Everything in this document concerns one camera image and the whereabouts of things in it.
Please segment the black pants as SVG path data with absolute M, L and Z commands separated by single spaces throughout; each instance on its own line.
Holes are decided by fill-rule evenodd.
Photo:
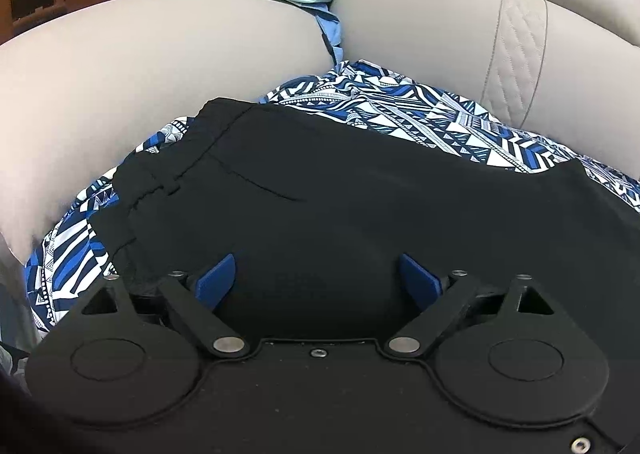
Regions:
M 639 430 L 639 217 L 572 159 L 488 167 L 290 107 L 216 99 L 183 138 L 118 167 L 90 221 L 148 290 L 228 253 L 221 319 L 250 338 L 386 338 L 431 318 L 444 389 L 500 422 L 593 412 Z M 442 283 L 421 311 L 405 253 Z

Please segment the beige leather sofa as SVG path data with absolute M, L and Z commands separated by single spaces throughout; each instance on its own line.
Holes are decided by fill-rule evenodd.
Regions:
M 639 173 L 639 0 L 334 0 L 349 59 L 474 99 Z M 164 123 L 332 60 L 269 0 L 113 0 L 1 47 L 1 252 L 25 262 L 76 194 Z

